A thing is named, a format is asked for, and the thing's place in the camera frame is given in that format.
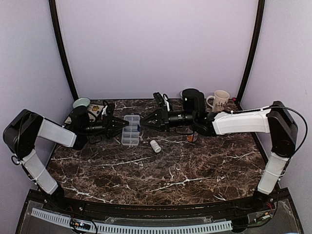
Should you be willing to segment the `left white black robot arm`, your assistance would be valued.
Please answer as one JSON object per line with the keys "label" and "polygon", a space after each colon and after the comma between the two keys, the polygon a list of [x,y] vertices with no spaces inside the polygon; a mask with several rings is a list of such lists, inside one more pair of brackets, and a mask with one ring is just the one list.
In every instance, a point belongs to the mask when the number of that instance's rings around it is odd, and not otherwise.
{"label": "left white black robot arm", "polygon": [[5,128],[3,141],[14,154],[12,162],[21,165],[27,176],[46,195],[57,212],[69,208],[61,185],[47,171],[37,155],[35,142],[43,138],[75,150],[81,150],[88,142],[88,136],[112,138],[118,135],[129,122],[114,116],[114,108],[108,107],[102,117],[90,122],[86,108],[77,107],[70,113],[71,123],[65,128],[30,110],[22,110]]}

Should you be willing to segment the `white pill bottle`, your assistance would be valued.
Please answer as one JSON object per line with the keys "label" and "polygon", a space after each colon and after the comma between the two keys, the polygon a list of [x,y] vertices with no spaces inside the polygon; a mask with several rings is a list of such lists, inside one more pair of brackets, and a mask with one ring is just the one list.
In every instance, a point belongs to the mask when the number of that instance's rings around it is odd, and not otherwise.
{"label": "white pill bottle", "polygon": [[161,151],[161,147],[155,140],[151,140],[150,145],[155,153],[159,153]]}

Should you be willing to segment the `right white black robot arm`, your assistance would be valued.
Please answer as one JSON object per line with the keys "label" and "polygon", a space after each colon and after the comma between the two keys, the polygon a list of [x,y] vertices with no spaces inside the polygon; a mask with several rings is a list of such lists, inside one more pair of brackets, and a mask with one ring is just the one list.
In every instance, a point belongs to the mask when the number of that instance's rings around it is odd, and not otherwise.
{"label": "right white black robot arm", "polygon": [[298,151],[298,126],[291,108],[281,101],[260,109],[246,111],[206,112],[204,94],[197,89],[182,91],[181,111],[173,111],[166,95],[153,94],[158,108],[140,121],[142,126],[168,132],[172,128],[189,126],[194,132],[215,137],[232,133],[266,133],[272,141],[271,155],[256,191],[249,200],[249,208],[260,211],[268,203],[269,195],[286,170],[289,160]]}

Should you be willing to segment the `clear plastic pill organizer box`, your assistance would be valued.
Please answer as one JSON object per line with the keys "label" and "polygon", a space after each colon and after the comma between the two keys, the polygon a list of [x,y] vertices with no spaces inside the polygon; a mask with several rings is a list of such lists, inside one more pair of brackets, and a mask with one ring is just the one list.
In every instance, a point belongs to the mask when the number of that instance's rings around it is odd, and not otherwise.
{"label": "clear plastic pill organizer box", "polygon": [[129,125],[122,130],[121,144],[124,146],[139,145],[140,115],[125,115],[124,120],[128,121]]}

